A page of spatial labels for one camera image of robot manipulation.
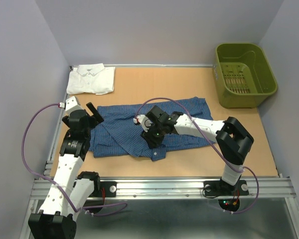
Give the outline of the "blue checkered long sleeve shirt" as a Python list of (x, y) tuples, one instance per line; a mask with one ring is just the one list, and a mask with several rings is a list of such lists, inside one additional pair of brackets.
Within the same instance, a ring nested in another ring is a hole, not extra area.
[(141, 126), (133, 123), (137, 110), (146, 114), (154, 104), (99, 106), (99, 114), (104, 121), (91, 131), (89, 150), (94, 157), (131, 155), (147, 157), (158, 161), (166, 157), (167, 152), (208, 146), (206, 139), (189, 135), (168, 134), (163, 143), (150, 149), (141, 137)]

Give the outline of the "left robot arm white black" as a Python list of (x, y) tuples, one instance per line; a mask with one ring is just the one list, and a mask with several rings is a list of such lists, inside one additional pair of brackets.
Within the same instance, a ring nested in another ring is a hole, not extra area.
[(40, 209), (28, 219), (35, 239), (73, 239), (86, 199), (100, 193), (98, 173), (78, 172), (90, 147), (91, 130), (103, 122), (91, 102), (86, 106), (91, 115), (80, 105), (65, 104), (67, 115), (62, 121), (68, 131), (60, 147), (57, 171), (49, 179), (51, 187)]

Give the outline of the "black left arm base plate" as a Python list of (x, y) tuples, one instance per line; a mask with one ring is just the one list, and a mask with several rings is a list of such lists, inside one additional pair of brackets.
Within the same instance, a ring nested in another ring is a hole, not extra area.
[(90, 197), (114, 198), (117, 193), (116, 181), (101, 181), (94, 189)]

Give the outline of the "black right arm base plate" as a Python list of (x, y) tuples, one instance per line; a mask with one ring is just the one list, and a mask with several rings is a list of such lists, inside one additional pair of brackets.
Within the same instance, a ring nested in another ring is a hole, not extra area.
[(245, 180), (239, 180), (234, 186), (225, 183), (221, 179), (208, 180), (203, 183), (204, 196), (215, 198), (220, 196), (233, 196), (239, 193), (240, 196), (248, 196), (249, 190)]

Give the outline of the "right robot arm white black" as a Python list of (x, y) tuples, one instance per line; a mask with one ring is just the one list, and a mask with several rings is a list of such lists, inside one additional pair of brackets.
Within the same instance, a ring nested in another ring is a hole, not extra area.
[(201, 137), (210, 145), (217, 143), (220, 149), (216, 152), (225, 162), (219, 188), (224, 194), (231, 194), (237, 189), (254, 139), (236, 118), (221, 121), (194, 118), (181, 112), (169, 115), (154, 106), (145, 115), (135, 116), (133, 121), (143, 128), (141, 137), (150, 149), (158, 148), (167, 134)]

